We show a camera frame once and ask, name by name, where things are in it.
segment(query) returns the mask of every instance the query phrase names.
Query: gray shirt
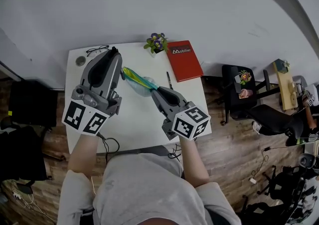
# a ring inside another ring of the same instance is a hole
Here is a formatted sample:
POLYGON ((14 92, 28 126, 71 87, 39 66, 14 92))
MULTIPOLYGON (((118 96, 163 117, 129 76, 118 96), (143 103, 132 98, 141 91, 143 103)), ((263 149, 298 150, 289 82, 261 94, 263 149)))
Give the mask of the gray shirt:
POLYGON ((217 183, 196 189, 182 179, 176 159, 154 154, 112 158, 96 196, 82 173, 68 171, 63 182, 58 225, 79 225, 84 210, 94 208, 94 225, 138 225, 150 218, 178 225, 212 225, 208 210, 240 225, 217 183))

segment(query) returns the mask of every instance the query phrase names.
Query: eyeglasses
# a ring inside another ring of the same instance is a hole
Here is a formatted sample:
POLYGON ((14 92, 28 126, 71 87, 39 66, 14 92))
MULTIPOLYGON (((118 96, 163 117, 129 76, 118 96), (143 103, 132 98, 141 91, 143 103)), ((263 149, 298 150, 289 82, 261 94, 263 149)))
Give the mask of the eyeglasses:
POLYGON ((102 53, 102 51, 101 51, 102 49, 110 50, 109 45, 102 45, 99 48, 91 48, 91 49, 86 51, 86 53, 87 53, 86 57, 88 57, 92 52, 95 52, 95 54, 96 54, 98 52, 98 50, 100 51, 100 53, 102 53))

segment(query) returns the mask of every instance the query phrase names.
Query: pen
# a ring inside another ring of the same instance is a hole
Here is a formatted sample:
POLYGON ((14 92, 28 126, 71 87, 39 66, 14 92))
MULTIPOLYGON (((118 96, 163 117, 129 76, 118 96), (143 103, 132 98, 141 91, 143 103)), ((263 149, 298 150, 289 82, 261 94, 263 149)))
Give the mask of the pen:
POLYGON ((168 71, 166 72, 166 74, 167 74, 167 79, 168 79, 168 83, 169 83, 169 88, 170 88, 171 90, 173 90, 173 86, 171 85, 171 81, 170 81, 170 77, 169 77, 168 71))

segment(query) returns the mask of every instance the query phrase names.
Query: black and white marker cube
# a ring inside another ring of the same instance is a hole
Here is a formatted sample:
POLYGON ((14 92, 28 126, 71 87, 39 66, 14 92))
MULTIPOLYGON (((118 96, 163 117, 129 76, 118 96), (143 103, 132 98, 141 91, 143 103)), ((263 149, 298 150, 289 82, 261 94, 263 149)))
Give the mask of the black and white marker cube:
POLYGON ((205 128, 210 126, 210 116, 198 106, 191 107, 175 115, 172 130, 189 140, 205 135, 205 128))
POLYGON ((62 123, 75 131, 95 136, 110 116, 85 105, 82 100, 65 100, 62 123))

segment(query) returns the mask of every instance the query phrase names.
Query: sleeve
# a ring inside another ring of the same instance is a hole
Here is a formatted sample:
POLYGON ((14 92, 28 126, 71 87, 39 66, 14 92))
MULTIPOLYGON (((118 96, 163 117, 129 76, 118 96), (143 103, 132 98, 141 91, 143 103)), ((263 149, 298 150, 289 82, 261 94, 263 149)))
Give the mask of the sleeve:
POLYGON ((79 225, 83 210, 92 208, 91 183, 83 173, 69 170, 65 176, 59 204, 58 225, 79 225))
POLYGON ((230 206, 217 183, 208 183, 196 188, 204 207, 223 216, 231 225, 241 225, 241 221, 230 206))

